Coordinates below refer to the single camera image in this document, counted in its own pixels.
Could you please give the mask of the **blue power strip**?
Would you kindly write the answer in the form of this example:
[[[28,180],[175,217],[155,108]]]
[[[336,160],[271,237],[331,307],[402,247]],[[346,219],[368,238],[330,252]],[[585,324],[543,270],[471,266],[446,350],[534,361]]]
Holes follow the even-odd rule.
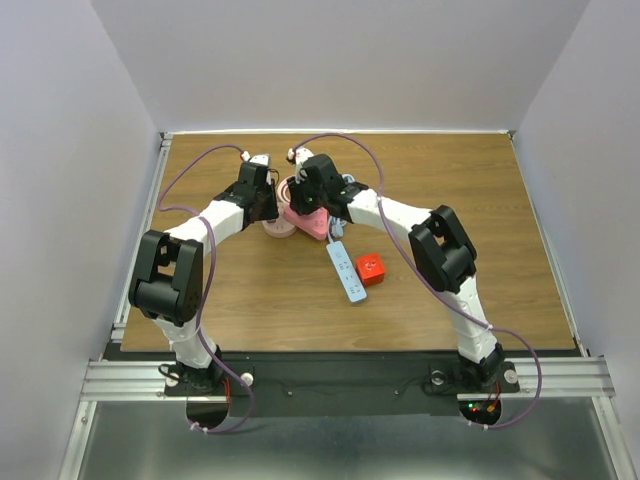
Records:
[[[331,241],[326,245],[326,250],[349,302],[363,302],[367,298],[366,290],[343,243]]]

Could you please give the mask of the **red cube socket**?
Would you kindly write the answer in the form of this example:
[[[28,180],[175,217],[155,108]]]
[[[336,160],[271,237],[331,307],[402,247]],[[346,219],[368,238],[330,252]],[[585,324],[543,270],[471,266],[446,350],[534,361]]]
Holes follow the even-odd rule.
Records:
[[[365,288],[381,284],[386,275],[386,268],[378,253],[370,253],[356,259],[356,273]]]

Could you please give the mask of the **pink round power strip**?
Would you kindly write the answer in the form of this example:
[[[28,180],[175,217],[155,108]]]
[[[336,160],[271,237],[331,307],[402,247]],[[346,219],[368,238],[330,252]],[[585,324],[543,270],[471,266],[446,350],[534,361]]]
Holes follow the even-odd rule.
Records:
[[[265,232],[274,238],[287,238],[293,235],[297,228],[286,220],[263,221],[262,226]]]

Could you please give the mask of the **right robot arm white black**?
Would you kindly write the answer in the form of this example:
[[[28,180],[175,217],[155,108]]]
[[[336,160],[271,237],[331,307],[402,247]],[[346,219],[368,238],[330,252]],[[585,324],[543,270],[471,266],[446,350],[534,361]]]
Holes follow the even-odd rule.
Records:
[[[295,166],[288,188],[296,213],[324,208],[339,220],[389,234],[398,248],[410,246],[409,266],[450,309],[461,381],[472,390],[491,384],[505,355],[479,298],[476,249],[454,210],[445,205],[418,208],[386,198],[365,184],[347,181],[328,155],[304,147],[289,150],[287,161]]]

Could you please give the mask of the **pink triangular power strip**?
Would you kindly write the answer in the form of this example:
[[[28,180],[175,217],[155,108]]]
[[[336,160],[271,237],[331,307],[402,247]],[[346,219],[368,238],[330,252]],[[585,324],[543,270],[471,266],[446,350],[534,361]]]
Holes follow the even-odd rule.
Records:
[[[289,205],[286,205],[283,216],[287,222],[307,233],[312,238],[319,241],[327,239],[328,212],[326,209],[319,208],[309,215],[299,215]]]

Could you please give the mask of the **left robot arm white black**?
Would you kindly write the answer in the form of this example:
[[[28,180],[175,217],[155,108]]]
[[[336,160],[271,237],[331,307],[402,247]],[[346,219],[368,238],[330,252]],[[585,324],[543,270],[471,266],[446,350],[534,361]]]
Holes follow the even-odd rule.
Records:
[[[241,163],[238,178],[208,207],[167,231],[149,230],[139,243],[128,290],[132,307],[158,326],[176,363],[160,368],[168,386],[214,393],[224,381],[218,345],[205,333],[202,310],[215,267],[216,247],[249,225],[278,218],[271,159],[256,155]]]

